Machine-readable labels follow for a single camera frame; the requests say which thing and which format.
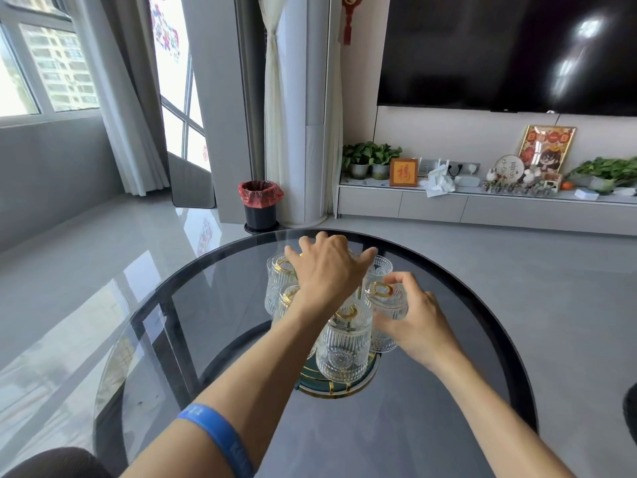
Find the white sheer curtain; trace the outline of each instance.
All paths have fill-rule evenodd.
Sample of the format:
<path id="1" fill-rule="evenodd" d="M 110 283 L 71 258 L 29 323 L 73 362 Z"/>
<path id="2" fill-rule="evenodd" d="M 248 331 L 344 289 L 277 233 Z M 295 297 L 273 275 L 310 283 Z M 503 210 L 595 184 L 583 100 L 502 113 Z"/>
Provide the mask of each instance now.
<path id="1" fill-rule="evenodd" d="M 285 187 L 282 180 L 286 173 L 285 119 L 283 117 L 283 95 L 281 68 L 276 29 L 287 0 L 259 0 L 263 23 L 267 30 L 266 91 L 265 91 L 265 145 L 266 179 Z"/>
<path id="2" fill-rule="evenodd" d="M 332 84 L 332 114 L 329 120 L 329 148 L 327 156 L 327 212 L 336 214 L 334 203 L 341 178 L 343 152 L 343 84 L 341 82 L 341 44 L 336 42 L 334 54 L 334 83 Z"/>
<path id="3" fill-rule="evenodd" d="M 63 0 L 98 93 L 124 190 L 139 196 L 168 187 L 135 89 L 100 0 Z"/>

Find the potted plant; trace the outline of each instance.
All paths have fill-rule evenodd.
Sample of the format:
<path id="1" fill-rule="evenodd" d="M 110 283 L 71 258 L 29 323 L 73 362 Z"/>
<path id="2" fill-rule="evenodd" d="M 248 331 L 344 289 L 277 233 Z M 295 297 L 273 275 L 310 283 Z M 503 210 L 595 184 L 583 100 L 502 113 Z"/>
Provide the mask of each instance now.
<path id="1" fill-rule="evenodd" d="M 370 157 L 376 147 L 371 141 L 354 146 L 343 146 L 343 167 L 348 168 L 354 179 L 362 180 L 370 168 Z"/>
<path id="2" fill-rule="evenodd" d="M 401 153 L 402 147 L 400 146 L 398 146 L 398 149 L 392 149 L 389 144 L 376 146 L 376 150 L 370 158 L 372 177 L 378 180 L 389 179 L 389 165 L 391 160 L 400 157 Z"/>
<path id="3" fill-rule="evenodd" d="M 569 181 L 598 192 L 611 192 L 616 186 L 637 181 L 637 157 L 630 159 L 595 158 L 573 169 Z"/>

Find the hand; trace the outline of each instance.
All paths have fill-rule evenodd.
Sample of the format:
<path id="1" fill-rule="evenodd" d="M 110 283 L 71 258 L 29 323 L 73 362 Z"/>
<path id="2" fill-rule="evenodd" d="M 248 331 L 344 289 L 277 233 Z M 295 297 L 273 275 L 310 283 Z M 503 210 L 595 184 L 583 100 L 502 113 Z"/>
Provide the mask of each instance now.
<path id="1" fill-rule="evenodd" d="M 412 359 L 434 373 L 447 356 L 462 353 L 433 293 L 423 292 L 409 272 L 390 273 L 384 281 L 402 283 L 407 291 L 409 311 L 399 321 L 375 312 L 374 327 L 389 335 Z"/>
<path id="2" fill-rule="evenodd" d="M 370 248 L 353 259 L 347 251 L 346 237 L 334 235 L 328 238 L 324 231 L 317 234 L 316 243 L 307 236 L 301 237 L 299 246 L 302 256 L 292 247 L 285 248 L 285 256 L 296 270 L 303 301 L 318 306 L 328 315 L 335 313 L 361 285 L 377 253 L 377 249 Z"/>

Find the curtain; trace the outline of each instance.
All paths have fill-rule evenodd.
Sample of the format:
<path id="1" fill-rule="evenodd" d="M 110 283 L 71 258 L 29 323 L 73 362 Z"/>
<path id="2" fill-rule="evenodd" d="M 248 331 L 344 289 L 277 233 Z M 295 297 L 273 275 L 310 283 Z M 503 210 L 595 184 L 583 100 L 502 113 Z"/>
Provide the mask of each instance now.
<path id="1" fill-rule="evenodd" d="M 341 153 L 343 152 L 343 84 L 341 82 L 341 44 L 335 43 L 334 83 L 332 84 L 332 113 L 329 126 L 329 153 L 327 155 L 327 212 L 336 214 L 334 208 L 341 178 Z"/>
<path id="2" fill-rule="evenodd" d="M 153 50 L 147 5 L 140 0 L 58 0 L 58 4 L 73 19 L 124 190 L 146 196 L 168 187 L 157 76 L 148 75 L 155 60 L 148 48 Z"/>
<path id="3" fill-rule="evenodd" d="M 267 30 L 266 89 L 265 89 L 265 145 L 266 179 L 285 188 L 286 174 L 285 119 L 281 68 L 276 45 L 276 29 L 287 0 L 259 0 L 263 23 Z"/>

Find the green plant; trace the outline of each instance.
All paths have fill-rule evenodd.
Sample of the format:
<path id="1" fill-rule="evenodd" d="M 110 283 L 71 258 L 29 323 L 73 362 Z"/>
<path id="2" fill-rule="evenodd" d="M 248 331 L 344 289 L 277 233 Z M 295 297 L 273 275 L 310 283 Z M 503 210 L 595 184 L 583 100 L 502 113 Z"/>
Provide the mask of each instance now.
<path id="1" fill-rule="evenodd" d="M 378 148 L 372 141 L 343 146 L 343 168 L 350 164 L 370 164 L 370 158 Z"/>
<path id="2" fill-rule="evenodd" d="M 397 149 L 392 149 L 389 144 L 382 144 L 376 146 L 374 155 L 370 158 L 370 164 L 380 164 L 381 166 L 389 166 L 392 159 L 400 157 L 402 153 L 402 147 L 398 146 Z"/>
<path id="3" fill-rule="evenodd" d="M 628 182 L 637 180 L 637 157 L 630 159 L 604 159 L 595 158 L 586 161 L 573 169 L 570 175 L 597 176 L 606 180 Z"/>

